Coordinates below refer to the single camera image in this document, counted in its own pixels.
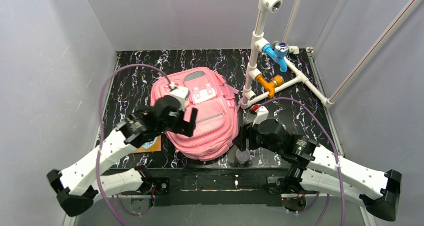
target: pvc pipe fitting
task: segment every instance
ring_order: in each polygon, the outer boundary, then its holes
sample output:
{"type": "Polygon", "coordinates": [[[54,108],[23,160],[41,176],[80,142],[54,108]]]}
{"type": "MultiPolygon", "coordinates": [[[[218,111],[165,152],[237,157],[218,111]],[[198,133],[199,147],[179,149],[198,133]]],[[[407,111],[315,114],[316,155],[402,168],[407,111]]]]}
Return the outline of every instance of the pvc pipe fitting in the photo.
{"type": "Polygon", "coordinates": [[[293,55],[299,54],[299,47],[296,46],[289,46],[288,47],[288,53],[292,53],[293,55]]]}
{"type": "Polygon", "coordinates": [[[258,75],[262,75],[262,73],[257,68],[252,71],[249,71],[249,76],[252,77],[252,79],[254,80],[258,75]]]}
{"type": "Polygon", "coordinates": [[[283,0],[263,0],[263,5],[271,13],[278,11],[282,3],[283,0]]]}
{"type": "Polygon", "coordinates": [[[255,41],[254,43],[254,47],[256,47],[256,49],[258,49],[258,51],[262,52],[262,49],[266,46],[269,45],[270,43],[265,39],[265,38],[261,38],[257,41],[255,41]]]}
{"type": "Polygon", "coordinates": [[[259,0],[259,5],[257,8],[261,12],[269,11],[271,13],[275,13],[281,7],[283,0],[259,0]]]}
{"type": "Polygon", "coordinates": [[[256,96],[256,94],[252,91],[252,88],[250,88],[249,90],[246,90],[243,88],[243,96],[246,97],[248,100],[252,99],[253,97],[256,96]]]}

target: gray wall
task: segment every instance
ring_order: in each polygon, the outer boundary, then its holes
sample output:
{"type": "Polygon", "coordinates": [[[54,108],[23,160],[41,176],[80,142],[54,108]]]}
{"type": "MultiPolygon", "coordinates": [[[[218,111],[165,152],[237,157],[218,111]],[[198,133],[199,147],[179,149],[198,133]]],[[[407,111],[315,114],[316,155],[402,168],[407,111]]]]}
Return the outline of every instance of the gray wall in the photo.
{"type": "MultiPolygon", "coordinates": [[[[316,63],[330,96],[409,0],[340,0],[318,40],[316,63]]],[[[403,174],[394,223],[424,214],[424,4],[388,41],[330,111],[346,157],[403,174]]]]}
{"type": "Polygon", "coordinates": [[[1,225],[61,225],[46,173],[86,154],[116,54],[87,0],[0,0],[1,225]]]}
{"type": "MultiPolygon", "coordinates": [[[[259,0],[88,0],[116,51],[250,48],[259,0]]],[[[283,39],[295,0],[268,14],[283,39]]],[[[289,42],[313,46],[338,0],[302,0],[289,42]]]]}

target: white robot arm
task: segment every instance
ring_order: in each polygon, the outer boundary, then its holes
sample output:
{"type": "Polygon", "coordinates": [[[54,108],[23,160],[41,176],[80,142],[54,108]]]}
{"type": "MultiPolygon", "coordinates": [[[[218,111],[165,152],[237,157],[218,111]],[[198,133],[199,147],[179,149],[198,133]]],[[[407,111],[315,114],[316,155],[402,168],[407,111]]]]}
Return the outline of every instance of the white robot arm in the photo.
{"type": "MultiPolygon", "coordinates": [[[[144,143],[153,141],[165,130],[191,137],[196,127],[198,111],[193,108],[190,122],[184,121],[185,100],[188,95],[188,88],[177,87],[170,95],[159,98],[153,107],[140,108],[118,123],[103,141],[100,174],[144,143]]],[[[98,151],[99,147],[96,147],[75,164],[61,171],[54,169],[47,174],[59,204],[69,216],[83,213],[101,198],[96,181],[98,151]]],[[[124,191],[137,191],[146,180],[152,183],[152,177],[143,166],[100,178],[108,196],[124,191]]]]}
{"type": "Polygon", "coordinates": [[[341,169],[347,200],[365,207],[369,213],[387,221],[396,219],[402,175],[395,171],[381,172],[366,168],[344,157],[336,164],[334,153],[306,136],[289,134],[273,119],[268,110],[254,107],[253,123],[240,128],[233,141],[240,151],[259,147],[277,153],[292,164],[287,176],[273,184],[273,191],[299,193],[317,191],[340,195],[338,167],[341,169]]]}

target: black marble surface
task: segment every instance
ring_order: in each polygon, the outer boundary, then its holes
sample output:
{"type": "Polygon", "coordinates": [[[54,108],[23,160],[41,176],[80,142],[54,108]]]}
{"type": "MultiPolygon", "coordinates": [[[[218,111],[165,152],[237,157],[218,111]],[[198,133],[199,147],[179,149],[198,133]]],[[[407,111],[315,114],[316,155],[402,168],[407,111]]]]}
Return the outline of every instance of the black marble surface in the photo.
{"type": "MultiPolygon", "coordinates": [[[[242,90],[245,77],[244,71],[249,61],[250,50],[176,50],[176,51],[124,51],[118,53],[117,69],[133,63],[154,65],[167,74],[187,70],[194,67],[209,67],[223,75],[227,83],[242,90]]],[[[299,55],[290,55],[290,60],[310,78],[315,84],[308,56],[305,50],[299,55]]],[[[261,54],[258,57],[257,66],[267,79],[276,74],[281,75],[284,81],[289,81],[295,75],[290,69],[282,73],[275,62],[261,54]]],[[[115,76],[104,115],[105,133],[108,135],[114,126],[133,112],[140,105],[149,105],[149,94],[152,84],[158,78],[159,73],[149,69],[134,68],[121,72],[115,76]]],[[[260,94],[264,90],[260,84],[253,82],[253,90],[260,94]]],[[[317,97],[302,83],[297,83],[283,91],[276,93],[276,97],[290,97],[304,103],[323,124],[327,132],[330,127],[325,115],[324,108],[317,97]]],[[[318,125],[300,106],[294,103],[280,101],[267,105],[269,118],[275,118],[282,123],[289,133],[306,135],[317,140],[327,148],[329,142],[318,125]]],[[[247,111],[239,110],[239,122],[253,121],[253,116],[247,111]]],[[[111,168],[132,168],[136,165],[146,165],[149,168],[182,168],[182,167],[207,167],[207,168],[231,168],[235,166],[236,147],[220,158],[208,162],[187,159],[180,152],[176,152],[172,143],[162,136],[162,149],[158,152],[130,154],[122,158],[111,168]]],[[[250,151],[250,161],[246,167],[251,168],[289,168],[289,164],[282,161],[275,153],[266,149],[250,151]]]]}

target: pipe elbow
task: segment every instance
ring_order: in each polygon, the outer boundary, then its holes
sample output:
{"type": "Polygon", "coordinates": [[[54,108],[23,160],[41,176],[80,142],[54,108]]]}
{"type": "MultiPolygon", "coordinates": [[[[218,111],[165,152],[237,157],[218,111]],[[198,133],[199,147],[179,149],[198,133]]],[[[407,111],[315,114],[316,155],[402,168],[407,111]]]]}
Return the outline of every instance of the pipe elbow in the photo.
{"type": "Polygon", "coordinates": [[[263,88],[268,91],[269,98],[273,98],[276,94],[276,87],[279,87],[284,83],[284,80],[281,76],[275,76],[270,82],[267,82],[262,74],[257,75],[255,81],[259,82],[263,88]]]}

